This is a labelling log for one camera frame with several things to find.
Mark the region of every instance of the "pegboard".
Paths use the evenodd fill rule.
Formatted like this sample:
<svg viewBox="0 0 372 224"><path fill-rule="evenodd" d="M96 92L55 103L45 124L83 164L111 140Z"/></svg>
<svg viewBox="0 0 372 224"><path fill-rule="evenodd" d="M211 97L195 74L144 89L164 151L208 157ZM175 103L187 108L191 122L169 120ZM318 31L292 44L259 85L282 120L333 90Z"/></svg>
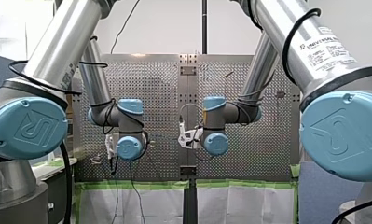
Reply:
<svg viewBox="0 0 372 224"><path fill-rule="evenodd" d="M102 60L109 64L105 73L112 97L141 99L145 109L145 129L150 138L156 141L156 145L140 161L134 162L136 179L179 180L180 163L184 164L185 159L180 153L184 149L177 144L181 99L179 87L183 89L195 83L180 81L179 55L104 55ZM200 55L198 63L195 63L198 87L184 90L197 90L188 93L198 104L207 95L225 94L228 100L235 100L251 60L251 56ZM75 148L82 152L78 153L76 181L129 179L129 163L122 160L118 161L117 174L110 175L102 127L87 121L90 104L86 90L82 85L80 88L83 95L74 102L78 110L75 111L74 133L80 137L79 146ZM285 91L284 98L275 97L277 91ZM227 125L230 143L227 155L207 162L187 160L189 165L197 165L196 178L288 179L289 165L297 162L298 95L297 89L287 81L279 66L266 90L263 118L248 127ZM193 119L197 122L198 118L194 116ZM197 153L206 156L202 150ZM102 157L102 164L92 164L90 159L98 154Z"/></svg>
<svg viewBox="0 0 372 224"><path fill-rule="evenodd" d="M245 57L200 56L199 102L212 95L235 101L249 70L250 61ZM246 127L227 124L228 153L211 161L197 161L197 178L288 179L289 164L298 160L298 107L299 90L278 64L265 90L262 119Z"/></svg>
<svg viewBox="0 0 372 224"><path fill-rule="evenodd" d="M150 181L178 180L179 162L177 150L177 74L178 60L174 55L143 58L130 55L107 55L104 70L112 97L138 98L144 104L145 130L156 142L140 161L133 162L136 179ZM76 167L76 181L100 179L130 179L128 161L118 160L117 173L112 176L106 158L102 127L87 121L90 103L83 88L80 100L80 137L82 159ZM91 158L102 156L102 164L92 164Z"/></svg>

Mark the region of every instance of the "wire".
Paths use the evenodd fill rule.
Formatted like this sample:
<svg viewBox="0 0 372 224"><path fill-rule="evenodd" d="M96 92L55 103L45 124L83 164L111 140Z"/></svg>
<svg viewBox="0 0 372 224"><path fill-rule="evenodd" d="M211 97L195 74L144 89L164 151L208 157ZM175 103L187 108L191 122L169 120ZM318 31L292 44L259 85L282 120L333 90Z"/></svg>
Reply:
<svg viewBox="0 0 372 224"><path fill-rule="evenodd" d="M79 62L79 63L85 64L85 65L95 65L95 66L99 66L101 68L106 68L106 67L109 66L107 63L90 63L90 62Z"/></svg>
<svg viewBox="0 0 372 224"><path fill-rule="evenodd" d="M314 8L309 10L305 15L303 15L301 18L299 18L296 23L294 23L293 28L288 33L288 36L285 38L283 51L282 51L282 65L283 70L287 78L293 82L294 85L296 85L296 82L294 81L293 76L291 75L290 67L288 64L288 52L291 45L291 40L293 39L294 35L296 34L296 31L299 29L299 27L302 25L302 23L313 16L318 16L322 14L322 11L319 8Z"/></svg>
<svg viewBox="0 0 372 224"><path fill-rule="evenodd" d="M135 5L133 6L132 10L131 10L131 13L130 15L128 15L127 19L125 20L124 24L122 25L122 28L121 30L118 32L118 34L116 35L116 40L114 41L114 44L113 44L113 47L111 48L110 50L110 54L113 54L113 50L114 50L114 47L116 46L117 44L117 41L118 41L118 37L122 34L122 32L124 31L125 29L125 26L127 25L128 23L128 20L130 19L131 15L133 14L133 11L136 9L137 5L139 4L140 0L137 0Z"/></svg>
<svg viewBox="0 0 372 224"><path fill-rule="evenodd" d="M112 176L114 176L117 172L117 166L118 166L118 157L116 158L116 165L115 165L115 168L113 170L113 158L110 159L110 174ZM117 209L118 209L118 202L119 202L119 198L118 198L118 184L117 184L117 180L115 179L114 180L114 183L116 184L116 198L117 198L117 201L116 201L116 210L114 211L114 215L113 215L113 219L112 219L112 224L114 223L114 221L116 220L116 217L117 217Z"/></svg>
<svg viewBox="0 0 372 224"><path fill-rule="evenodd" d="M270 84L270 82L272 82L272 80L273 80L273 74L272 74L272 76L270 76L270 78L269 78L269 80L261 87L261 89L260 90L258 90L258 91L253 91L253 92L251 92L251 93L247 93L247 94L244 94L244 95L238 95L238 98L239 97L250 97L250 96L253 96L253 95L255 95L255 94L258 94L258 93L260 93L261 91L263 91L269 84Z"/></svg>
<svg viewBox="0 0 372 224"><path fill-rule="evenodd" d="M131 163L131 161L130 161L130 177L131 177L131 185L132 185L133 189L135 190L137 196L139 197L140 212L142 214L143 223L145 224L145 214L143 212L143 207L142 207L142 197L140 196L139 191L137 190L137 188L135 187L135 185L133 183L132 163Z"/></svg>
<svg viewBox="0 0 372 224"><path fill-rule="evenodd" d="M209 159L203 159L203 158L198 156L196 151L194 151L194 142L196 142L195 136L197 135L198 129L202 127L201 126L202 122L203 122L203 120L200 121L200 124L195 129L194 136L192 137L192 141L191 141L191 150L194 153L194 156L195 156L195 158L197 158L197 160L199 160L199 161L211 161L214 158L214 156L211 156Z"/></svg>
<svg viewBox="0 0 372 224"><path fill-rule="evenodd" d="M349 214L351 214L351 213L357 212L357 211L359 211L359 210L365 209L365 208L370 207L370 206L372 206L372 201L369 201L369 202L367 202L367 203L359 204L359 205L357 205L357 206L355 206L355 207L353 207L353 208L351 208L351 209L349 209L349 210L347 210L347 211L345 211L345 212L339 214L339 215L338 215L338 216L333 220L332 224L338 224L339 221L341 221L343 218L345 218L345 216L347 216L347 215L349 215Z"/></svg>
<svg viewBox="0 0 372 224"><path fill-rule="evenodd" d="M119 198L118 198L118 184L117 184L117 180L116 179L114 180L114 183L116 184L116 197L117 197L117 201L116 201L116 210L114 212L113 220L112 220L112 223L111 224L114 224L114 221L116 220L117 209L118 209L118 202L119 202Z"/></svg>
<svg viewBox="0 0 372 224"><path fill-rule="evenodd" d="M11 72L15 73L17 76L23 77L26 80L32 82L33 84L35 84L37 86L45 87L45 88L50 89L50 90L53 90L53 91L60 91L60 92L63 92L65 94L81 95L81 92L78 92L78 91L67 91L67 90L64 90L64 89L59 89L59 88L50 86L50 85L48 85L46 83L37 81L36 79L34 79L32 77L26 76L25 74L23 74L22 72L19 72L16 68L14 68L14 65L18 65L18 64L22 64L22 63L28 63L28 60L11 62L8 65L8 68L11 70Z"/></svg>
<svg viewBox="0 0 372 224"><path fill-rule="evenodd" d="M40 82L38 81L37 79L34 79L32 77L28 77L26 76L25 74L23 74L22 72L19 72L14 66L15 65L18 65L18 64L22 64L22 63L28 63L28 60L22 60L22 61L14 61L14 62L11 62L9 65L8 65L8 68L10 69L11 72L13 72L14 74L16 74L17 76L20 76L20 77L23 77L25 78L26 80L32 82L33 84L37 85L37 86L41 86L41 87L45 87L47 89L50 89L50 90L53 90L53 91L60 91L60 92L63 92L65 94L73 94L73 95L81 95L81 92L79 91L67 91L67 90L64 90L64 89L59 89L59 88L56 88L56 87L53 87L49 84L46 84L46 83L43 83L43 82ZM108 66L107 63L89 63L89 62L79 62L79 63L82 63L82 64L85 64L85 65L98 65L98 66L101 66L101 68L105 68Z"/></svg>
<svg viewBox="0 0 372 224"><path fill-rule="evenodd" d="M243 112L243 114L246 115L247 120L248 120L247 124L253 122L252 121L252 118L250 118L249 113L247 113L247 111L243 107L241 107L241 106L238 105L238 104L245 104L245 103L242 103L242 102L228 102L228 103L231 104L231 105L235 105L241 112Z"/></svg>
<svg viewBox="0 0 372 224"><path fill-rule="evenodd" d="M183 110L186 108L186 107L188 107L188 106L194 106L194 107L196 107L197 109L199 109L200 111L203 111L203 108L201 107L201 106L199 106L199 105L196 105L196 104L185 104L185 105L183 105L181 108L180 108L180 116L182 117L183 116Z"/></svg>
<svg viewBox="0 0 372 224"><path fill-rule="evenodd" d="M70 224L70 216L72 215L72 168L70 167L69 155L67 154L64 142L61 143L60 149L66 175L66 210L64 213L63 224Z"/></svg>
<svg viewBox="0 0 372 224"><path fill-rule="evenodd" d="M111 127L109 131L105 130L106 125L109 125L109 117L111 115L111 112L113 111L114 106L117 104L115 98L112 98L111 101L112 101L112 105L108 109L106 109L106 112L104 113L104 122L102 125L103 134L109 134L114 129L114 127Z"/></svg>
<svg viewBox="0 0 372 224"><path fill-rule="evenodd" d="M252 0L249 0L247 2L248 2L247 9L249 10L249 16L250 16L250 19L252 20L252 23L255 25L255 27L257 27L260 31L262 31L263 30L262 26L258 23L252 11Z"/></svg>

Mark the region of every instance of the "blue joint cap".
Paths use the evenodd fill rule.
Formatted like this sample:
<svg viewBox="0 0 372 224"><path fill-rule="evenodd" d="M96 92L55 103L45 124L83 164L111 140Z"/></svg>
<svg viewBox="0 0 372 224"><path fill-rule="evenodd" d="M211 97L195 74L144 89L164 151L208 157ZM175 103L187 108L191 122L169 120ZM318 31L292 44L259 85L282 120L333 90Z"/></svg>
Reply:
<svg viewBox="0 0 372 224"><path fill-rule="evenodd" d="M139 99L121 99L118 101L118 107L133 115L143 115L143 103Z"/></svg>
<svg viewBox="0 0 372 224"><path fill-rule="evenodd" d="M24 97L0 107L0 157L32 160L55 150L67 134L63 109L41 97Z"/></svg>
<svg viewBox="0 0 372 224"><path fill-rule="evenodd" d="M95 124L95 125L97 125L96 122L95 122L95 120L93 120L93 118L92 118L92 108L90 108L90 109L88 110L88 113L87 113L87 120L88 120L91 124Z"/></svg>
<svg viewBox="0 0 372 224"><path fill-rule="evenodd" d="M116 150L122 160L132 161L142 153L142 143L135 137L125 136L117 142Z"/></svg>
<svg viewBox="0 0 372 224"><path fill-rule="evenodd" d="M208 96L203 99L203 108L206 111L215 110L226 105L226 97L224 96Z"/></svg>
<svg viewBox="0 0 372 224"><path fill-rule="evenodd" d="M228 151L228 137L223 133L211 133L204 141L205 149L212 156L220 156Z"/></svg>
<svg viewBox="0 0 372 224"><path fill-rule="evenodd" d="M304 111L301 141L308 154L331 174L372 182L372 94L334 91Z"/></svg>
<svg viewBox="0 0 372 224"><path fill-rule="evenodd" d="M253 122L259 121L261 117L262 117L262 109L261 109L261 106L259 106L258 111L257 111L257 116L255 117L255 120L253 120Z"/></svg>

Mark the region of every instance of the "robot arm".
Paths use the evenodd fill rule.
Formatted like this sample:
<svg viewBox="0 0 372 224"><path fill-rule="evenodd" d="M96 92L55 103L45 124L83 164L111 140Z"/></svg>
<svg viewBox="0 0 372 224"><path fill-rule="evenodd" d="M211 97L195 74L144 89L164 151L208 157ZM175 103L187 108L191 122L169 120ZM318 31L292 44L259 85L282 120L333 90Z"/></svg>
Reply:
<svg viewBox="0 0 372 224"><path fill-rule="evenodd" d="M92 38L82 57L80 72L86 86L91 109L88 119L99 126L119 128L115 153L126 161L140 158L147 147L147 133L143 131L143 104L139 99L112 99L106 76L101 66L91 65L100 61L96 38Z"/></svg>
<svg viewBox="0 0 372 224"><path fill-rule="evenodd" d="M320 10L309 10L303 0L237 2L254 14L264 33L238 101L205 98L200 143L212 155L224 154L225 124L258 120L257 105L245 103L258 101L262 93L251 93L267 83L279 54L286 75L303 94L304 148L334 175L372 181L372 66L359 64L320 23Z"/></svg>
<svg viewBox="0 0 372 224"><path fill-rule="evenodd" d="M40 40L23 77L7 80L0 89L0 158L30 160L57 148L67 133L64 97L76 67L99 61L96 39L90 38L99 19L115 1L63 1ZM143 106L137 99L111 99L101 67L80 65L91 103L90 120L119 127L117 153L133 160L147 142L142 134Z"/></svg>

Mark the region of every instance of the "metal post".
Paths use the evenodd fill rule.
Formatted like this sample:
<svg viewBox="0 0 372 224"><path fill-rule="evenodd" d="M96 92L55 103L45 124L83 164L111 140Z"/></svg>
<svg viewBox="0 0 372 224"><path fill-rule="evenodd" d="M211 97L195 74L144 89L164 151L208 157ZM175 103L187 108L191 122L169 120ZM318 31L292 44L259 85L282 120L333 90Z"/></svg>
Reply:
<svg viewBox="0 0 372 224"><path fill-rule="evenodd" d="M98 63L100 58L98 43L92 38L81 60L88 63ZM80 64L79 67L90 104L101 105L109 102L111 100L111 94L102 67L88 64Z"/></svg>
<svg viewBox="0 0 372 224"><path fill-rule="evenodd" d="M260 90L263 89L267 80L273 75L278 60L278 53L264 32L259 40L255 56L241 91L243 100L257 102L260 99L263 94Z"/></svg>
<svg viewBox="0 0 372 224"><path fill-rule="evenodd" d="M208 0L202 0L202 54L208 53Z"/></svg>
<svg viewBox="0 0 372 224"><path fill-rule="evenodd" d="M23 73L68 89L76 65L101 15L101 6L97 1L63 1Z"/></svg>

